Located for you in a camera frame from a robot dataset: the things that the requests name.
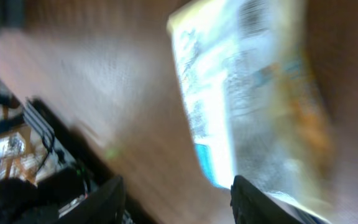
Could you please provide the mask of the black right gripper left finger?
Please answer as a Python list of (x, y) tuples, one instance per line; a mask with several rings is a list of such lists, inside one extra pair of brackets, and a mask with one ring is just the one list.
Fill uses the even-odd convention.
[(115, 176), (93, 192), (72, 211), (59, 218), (57, 224), (122, 223), (126, 202), (124, 181)]

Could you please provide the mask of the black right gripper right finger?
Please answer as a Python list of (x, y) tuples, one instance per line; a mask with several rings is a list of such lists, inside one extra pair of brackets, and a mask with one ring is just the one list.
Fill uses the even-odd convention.
[(301, 224), (292, 207), (264, 194), (241, 175), (231, 185), (232, 213), (235, 224)]

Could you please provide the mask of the yellow blue snack bag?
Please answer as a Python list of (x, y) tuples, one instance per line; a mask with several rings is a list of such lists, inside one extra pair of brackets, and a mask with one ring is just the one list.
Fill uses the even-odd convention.
[(334, 147), (305, 55), (304, 0), (192, 1), (167, 31), (191, 138), (219, 188), (243, 176), (303, 223), (331, 223)]

